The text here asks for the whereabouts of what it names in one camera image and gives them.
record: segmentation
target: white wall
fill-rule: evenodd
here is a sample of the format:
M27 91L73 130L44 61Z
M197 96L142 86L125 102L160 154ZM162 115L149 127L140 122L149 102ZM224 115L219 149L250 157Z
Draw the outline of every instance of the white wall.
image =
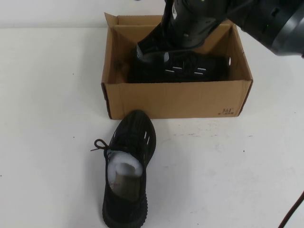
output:
M164 0L0 0L0 28L101 27L104 12L162 15Z

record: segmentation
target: cardboard box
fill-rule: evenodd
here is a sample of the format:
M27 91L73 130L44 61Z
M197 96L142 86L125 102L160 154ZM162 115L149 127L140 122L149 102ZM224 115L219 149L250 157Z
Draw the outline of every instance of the cardboard box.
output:
M144 110L150 118L238 116L253 83L235 25L222 23L195 51L231 58L226 81L196 83L129 84L131 50L161 21L161 16L112 16L105 14L109 29L102 89L109 117L122 119L131 110Z

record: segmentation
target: black shoelace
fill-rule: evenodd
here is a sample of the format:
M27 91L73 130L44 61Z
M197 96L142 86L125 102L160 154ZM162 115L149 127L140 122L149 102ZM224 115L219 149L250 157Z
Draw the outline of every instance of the black shoelace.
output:
M108 150L110 148L110 146L108 144L106 144L105 141L102 139L95 140L94 146L96 147L96 149L93 149L91 151Z

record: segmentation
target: white table surface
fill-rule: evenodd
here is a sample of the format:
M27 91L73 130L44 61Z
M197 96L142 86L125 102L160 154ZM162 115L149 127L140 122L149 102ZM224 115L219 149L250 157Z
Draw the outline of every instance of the white table surface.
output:
M0 29L0 228L104 228L105 28ZM304 190L304 60L241 33L238 118L153 120L146 228L276 228ZM304 227L304 205L287 228Z

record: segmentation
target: shoe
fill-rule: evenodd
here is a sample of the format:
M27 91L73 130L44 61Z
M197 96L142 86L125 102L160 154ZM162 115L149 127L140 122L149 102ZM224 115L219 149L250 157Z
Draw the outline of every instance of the shoe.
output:
M109 145L100 139L94 144L105 155L105 224L140 228L148 213L146 167L156 147L151 120L143 111L132 111L120 122Z

